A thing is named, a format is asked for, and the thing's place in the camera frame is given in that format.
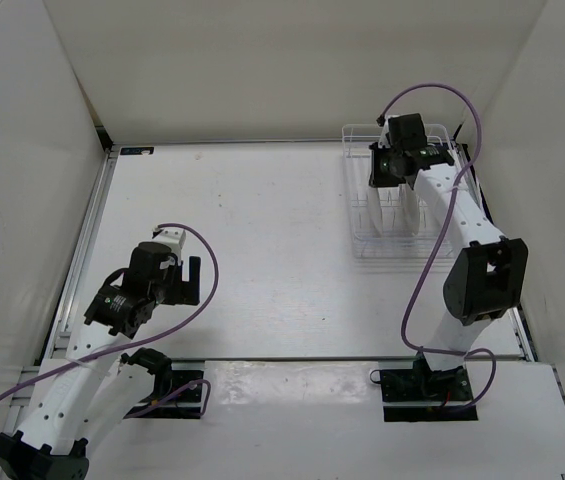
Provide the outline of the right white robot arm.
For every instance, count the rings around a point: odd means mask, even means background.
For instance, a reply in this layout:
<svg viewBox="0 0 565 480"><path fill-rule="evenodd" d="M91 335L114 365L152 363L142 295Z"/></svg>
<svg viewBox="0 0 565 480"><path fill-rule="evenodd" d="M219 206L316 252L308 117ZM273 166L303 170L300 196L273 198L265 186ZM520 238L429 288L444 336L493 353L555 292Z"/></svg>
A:
<svg viewBox="0 0 565 480"><path fill-rule="evenodd" d="M380 139L370 146L370 187L403 186L423 201L455 256L443 284L444 316L429 343L419 348L411 375L414 393L432 400L463 366L482 332L518 304L528 248L486 218L462 184L455 154L429 142L419 114L389 116L380 123Z"/></svg>

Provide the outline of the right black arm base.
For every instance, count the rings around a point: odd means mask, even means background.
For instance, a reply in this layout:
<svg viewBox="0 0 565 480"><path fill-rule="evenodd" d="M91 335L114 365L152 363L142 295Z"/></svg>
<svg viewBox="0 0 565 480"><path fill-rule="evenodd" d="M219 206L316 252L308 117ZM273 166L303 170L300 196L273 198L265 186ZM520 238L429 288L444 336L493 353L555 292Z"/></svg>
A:
<svg viewBox="0 0 565 480"><path fill-rule="evenodd" d="M464 367L441 377L426 376L415 367L374 369L369 380L380 387L385 423L478 420L477 408L466 407L473 391Z"/></svg>

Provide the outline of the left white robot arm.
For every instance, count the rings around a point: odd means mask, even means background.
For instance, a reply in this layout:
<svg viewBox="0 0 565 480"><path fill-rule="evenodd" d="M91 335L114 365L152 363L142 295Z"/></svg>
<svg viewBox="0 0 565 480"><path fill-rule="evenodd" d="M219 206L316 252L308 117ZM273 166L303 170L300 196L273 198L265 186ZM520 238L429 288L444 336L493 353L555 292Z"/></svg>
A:
<svg viewBox="0 0 565 480"><path fill-rule="evenodd" d="M88 456L144 399L176 385L171 360L150 348L121 354L160 305L200 302L199 258L182 259L185 235L163 231L139 243L127 267L109 275L84 314L67 371L11 434L0 434L0 467L10 479L83 479Z"/></svg>

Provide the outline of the green rimmed white plate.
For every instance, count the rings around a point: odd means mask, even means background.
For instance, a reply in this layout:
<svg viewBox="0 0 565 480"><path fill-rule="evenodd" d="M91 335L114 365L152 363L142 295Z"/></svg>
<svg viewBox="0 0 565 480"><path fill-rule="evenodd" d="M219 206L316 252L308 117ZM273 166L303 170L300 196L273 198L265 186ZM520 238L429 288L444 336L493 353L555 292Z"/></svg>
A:
<svg viewBox="0 0 565 480"><path fill-rule="evenodd" d="M377 188L368 186L367 195L367 212L376 237L383 234L383 214L380 202L380 195Z"/></svg>

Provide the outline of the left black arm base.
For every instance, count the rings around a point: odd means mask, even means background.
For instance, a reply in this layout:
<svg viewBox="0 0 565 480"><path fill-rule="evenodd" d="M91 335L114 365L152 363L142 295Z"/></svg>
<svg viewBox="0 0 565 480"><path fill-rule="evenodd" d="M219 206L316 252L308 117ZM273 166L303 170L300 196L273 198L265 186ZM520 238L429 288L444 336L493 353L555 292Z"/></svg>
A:
<svg viewBox="0 0 565 480"><path fill-rule="evenodd" d="M170 386L131 408L126 419L200 420L206 413L211 383L204 361L173 361Z"/></svg>

